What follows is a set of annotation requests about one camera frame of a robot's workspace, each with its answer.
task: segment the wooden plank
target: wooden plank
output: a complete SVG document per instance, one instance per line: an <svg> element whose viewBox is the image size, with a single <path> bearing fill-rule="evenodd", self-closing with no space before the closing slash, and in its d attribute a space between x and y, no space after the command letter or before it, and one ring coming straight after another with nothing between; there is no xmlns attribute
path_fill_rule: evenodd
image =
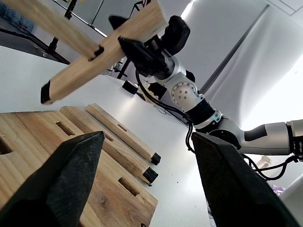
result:
<svg viewBox="0 0 303 227"><path fill-rule="evenodd" d="M142 140L135 136L125 126L123 126L114 117L108 114L97 104L91 104L86 107L86 111L89 112L98 121L108 127L114 134L116 134L121 140L128 144L144 159L151 161L154 164L158 164L160 156L155 153L149 146L147 146Z"/></svg>
<svg viewBox="0 0 303 227"><path fill-rule="evenodd" d="M60 112L84 133L103 131L106 137L103 143L104 151L131 174L148 184L156 179L158 174L145 161L105 130L88 113L72 106L65 106L61 108Z"/></svg>
<svg viewBox="0 0 303 227"><path fill-rule="evenodd" d="M10 124L7 124L3 118L9 118ZM54 149L63 141L83 134L58 111L4 113L0 114L0 123L1 120L6 125L0 127L0 136L5 138L0 143L5 141L5 145L13 152L4 155L5 159L3 159L3 155L0 155L0 165L6 161L6 158L13 163L11 157L14 157L14 154L26 157L24 153L29 151L28 146L31 146L31 142L35 144L31 147L34 149L34 154L27 154L29 157L37 155L36 143L40 144L43 153L51 156ZM31 135L28 137L27 143L23 142L26 137L23 136L21 139L21 135L16 134L16 128L22 132L21 134ZM35 162L37 162L36 165L43 163L39 159L35 159ZM38 169L31 167L31 164L28 165L29 168L32 168L32 173ZM12 166L10 163L6 163L1 165L0 169L0 207L2 207L13 195L17 186L20 186L22 166ZM141 226L141 223L146 226L150 224L157 200L105 151L101 152L97 175L99 177L94 181L88 203L80 219L82 226L133 227Z"/></svg>
<svg viewBox="0 0 303 227"><path fill-rule="evenodd" d="M99 45L88 36L78 31L75 25L67 18L38 0L1 0L26 18L38 24L45 31L56 36L60 41L69 45L72 49L85 56L86 59L95 57L94 52Z"/></svg>
<svg viewBox="0 0 303 227"><path fill-rule="evenodd" d="M53 77L41 90L41 102L50 104L64 98L123 58L120 36L146 42L166 24L158 1L153 0L100 43L105 50L95 60L81 57Z"/></svg>
<svg viewBox="0 0 303 227"><path fill-rule="evenodd" d="M138 187L130 173L106 152L101 153L99 163L88 202L101 222L107 227L149 226L157 200Z"/></svg>

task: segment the wood grain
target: wood grain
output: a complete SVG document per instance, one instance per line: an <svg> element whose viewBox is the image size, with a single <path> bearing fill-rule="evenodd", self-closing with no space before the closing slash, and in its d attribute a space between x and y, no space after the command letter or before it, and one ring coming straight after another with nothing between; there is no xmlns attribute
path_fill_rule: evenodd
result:
<svg viewBox="0 0 303 227"><path fill-rule="evenodd" d="M114 117L108 114L97 104L91 104L86 107L86 111L89 112L98 121L108 127L114 134L116 134L121 140L128 144L144 159L151 161L155 152L147 146L142 140L129 131L124 125L117 121Z"/></svg>
<svg viewBox="0 0 303 227"><path fill-rule="evenodd" d="M84 133L103 131L106 137L103 149L134 176L141 178L148 184L153 182L157 175L154 175L153 178L149 177L149 179L143 176L150 168L149 165L117 140L109 131L105 130L91 115L72 106L65 106L61 108L60 112Z"/></svg>
<svg viewBox="0 0 303 227"><path fill-rule="evenodd" d="M42 88L42 103L51 104L64 98L123 58L125 54L120 47L118 37L146 42L166 24L158 1L153 0L100 43L105 50L95 60L87 61L81 57L53 77L49 84Z"/></svg>
<svg viewBox="0 0 303 227"><path fill-rule="evenodd" d="M58 122L74 135L68 135ZM83 132L58 111L2 113L0 125L0 143L12 151L0 155L1 209L22 182L52 155L54 149ZM125 179L127 187L119 182L121 178ZM138 194L134 196L127 188L134 189ZM141 223L149 226L156 205L157 200L102 151L93 188L80 218L81 226L135 227L141 226Z"/></svg>
<svg viewBox="0 0 303 227"><path fill-rule="evenodd" d="M99 45L79 32L67 18L52 11L39 0L1 1L56 36L60 41L85 56L86 59L95 57L94 52L99 49Z"/></svg>

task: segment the black end cap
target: black end cap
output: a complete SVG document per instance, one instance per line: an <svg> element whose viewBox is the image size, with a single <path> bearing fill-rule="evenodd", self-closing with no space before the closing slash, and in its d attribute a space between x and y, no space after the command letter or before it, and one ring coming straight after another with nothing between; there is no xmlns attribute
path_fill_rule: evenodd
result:
<svg viewBox="0 0 303 227"><path fill-rule="evenodd" d="M122 88L131 93L132 95L136 94L139 87L136 84L133 84L130 81L125 81L125 83L122 85Z"/></svg>
<svg viewBox="0 0 303 227"><path fill-rule="evenodd" d="M151 158L151 163L153 163L154 165L157 165L160 163L160 160L161 160L161 156L158 155L157 153L155 153L152 158Z"/></svg>
<svg viewBox="0 0 303 227"><path fill-rule="evenodd" d="M110 25L112 26L112 28L114 30L116 30L117 28L119 28L127 20L128 20L128 18L124 18L124 17L116 16L116 15L110 15L108 17L108 21L110 22Z"/></svg>
<svg viewBox="0 0 303 227"><path fill-rule="evenodd" d="M91 58L89 61L94 60L96 57L98 57L103 52L104 52L104 47L99 45L99 49L94 52L95 57Z"/></svg>
<svg viewBox="0 0 303 227"><path fill-rule="evenodd" d="M41 88L41 103L42 104L51 100L51 98L49 97L49 88L50 88L50 86L51 86L51 81L49 81L47 84L45 84Z"/></svg>
<svg viewBox="0 0 303 227"><path fill-rule="evenodd" d="M150 167L144 172L143 176L152 183L158 177L158 174Z"/></svg>

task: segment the black metal stand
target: black metal stand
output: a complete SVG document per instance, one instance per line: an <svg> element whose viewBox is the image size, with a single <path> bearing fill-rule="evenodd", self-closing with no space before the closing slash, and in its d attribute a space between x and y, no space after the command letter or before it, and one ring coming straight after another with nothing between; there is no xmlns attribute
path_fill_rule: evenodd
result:
<svg viewBox="0 0 303 227"><path fill-rule="evenodd" d="M76 3L77 3L77 0L71 0L70 4L69 4L69 6L68 6L68 8L67 8L67 10L66 10L66 12L65 12L65 14L64 14L64 16L65 16L68 20L71 19L71 13L72 13L72 11L73 11L74 8L75 8ZM57 48L58 41L59 41L59 40L58 40L56 37L54 37L53 40L52 40L52 42L49 44L49 47L48 47L48 49L47 49L46 52L49 53L49 54L55 53L56 48Z"/></svg>

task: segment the wooden stick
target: wooden stick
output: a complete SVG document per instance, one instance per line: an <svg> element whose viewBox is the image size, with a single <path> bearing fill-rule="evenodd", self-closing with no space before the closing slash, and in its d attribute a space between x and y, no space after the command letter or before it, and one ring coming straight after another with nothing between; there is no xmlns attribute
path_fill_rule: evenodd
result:
<svg viewBox="0 0 303 227"><path fill-rule="evenodd" d="M44 85L41 103L51 104L64 98L123 58L125 54L118 41L120 36L146 42L166 24L158 1L152 1L100 43L105 50L96 59L87 61L81 57Z"/></svg>
<svg viewBox="0 0 303 227"><path fill-rule="evenodd" d="M61 108L60 112L84 133L103 131L106 137L103 149L131 174L148 184L156 179L158 174L145 161L105 130L88 113L72 106L65 106Z"/></svg>
<svg viewBox="0 0 303 227"><path fill-rule="evenodd" d="M88 105L86 107L86 111L106 127L108 127L114 134L116 134L144 159L154 163L155 165L160 162L161 157L157 153L155 153L142 140L135 136L131 131L129 131L125 126L123 126L100 106L97 104Z"/></svg>
<svg viewBox="0 0 303 227"><path fill-rule="evenodd" d="M45 31L56 36L59 40L79 52L86 59L95 58L94 52L99 45L83 35L64 16L50 10L38 0L1 0L26 18L38 24Z"/></svg>

